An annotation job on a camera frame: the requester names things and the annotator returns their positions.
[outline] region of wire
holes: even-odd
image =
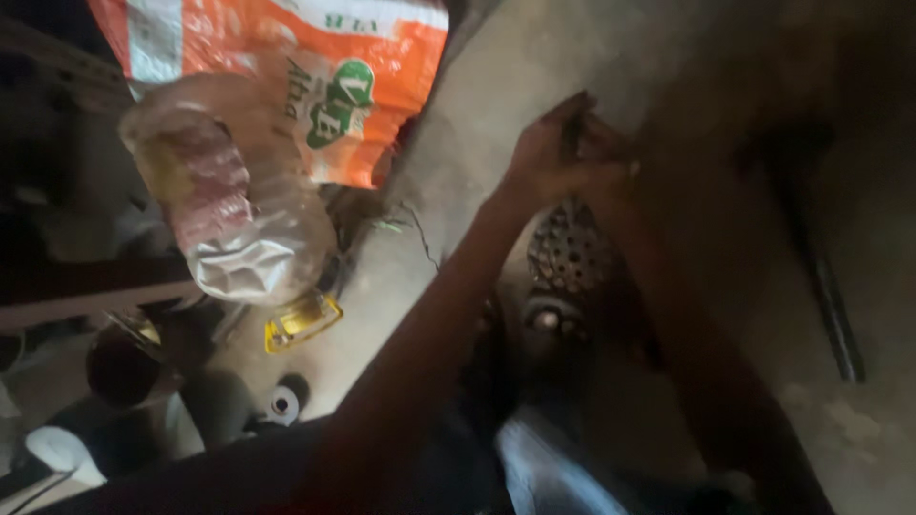
[[[36,493],[34,496],[32,496],[32,497],[30,497],[30,498],[24,500],[24,501],[22,502],[22,504],[20,504],[19,506],[16,506],[15,508],[13,508],[13,510],[10,511],[9,513],[7,513],[6,515],[16,515],[18,512],[24,510],[24,509],[26,508],[26,506],[28,506],[29,504],[32,504],[32,502],[34,502],[35,499],[38,499],[39,497],[41,497],[41,496],[47,494],[52,488],[56,487],[56,486],[59,485],[60,483],[63,483],[63,482],[66,481],[67,479],[70,479],[70,477],[71,477],[75,472],[76,472],[76,469],[75,469],[75,468],[74,468],[73,470],[71,470],[70,472],[67,472],[66,474],[64,474],[63,476],[61,476],[60,479],[58,479],[57,481],[54,481],[54,482],[51,483],[50,485],[47,485],[46,487],[44,487],[44,488],[42,488],[41,490],[39,490],[38,493]]]
[[[420,219],[417,218],[417,214],[405,203],[401,202],[399,205],[407,210],[407,212],[410,213],[410,217],[413,218],[413,223],[417,225],[417,230],[420,231],[420,241],[423,243],[423,252],[426,253],[426,259],[432,263],[432,265],[436,268],[436,272],[438,273],[439,263],[433,259],[432,256],[430,256],[430,244],[426,242],[426,234],[423,232],[423,226],[420,225]]]

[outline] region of plastic bag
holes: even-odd
[[[201,289],[280,306],[308,294],[336,251],[283,114],[245,77],[201,73],[127,112],[121,138]]]
[[[448,30],[444,7],[420,0],[88,2],[135,91],[201,71],[251,77],[315,181],[364,188],[426,103]]]

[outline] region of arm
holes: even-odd
[[[522,133],[496,192],[325,427],[306,504],[369,507],[403,474],[453,394],[474,322],[518,235],[540,208],[587,182],[591,168],[566,149],[563,129],[591,104],[577,94]]]
[[[587,118],[586,124],[593,142],[621,144],[619,135],[596,118]],[[750,475],[768,512],[833,514],[779,404],[702,307],[637,206],[622,194],[626,174],[602,181],[583,190],[583,197],[637,283],[707,465]]]

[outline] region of orange plastic bag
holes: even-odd
[[[421,0],[88,2],[135,92],[197,72],[253,77],[312,179],[364,188],[426,103],[448,30],[444,7]]]

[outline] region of green logo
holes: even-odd
[[[375,75],[361,60],[346,60],[328,84],[324,102],[309,112],[311,130],[306,136],[310,148],[324,148],[353,128],[362,129],[365,110],[372,106]]]

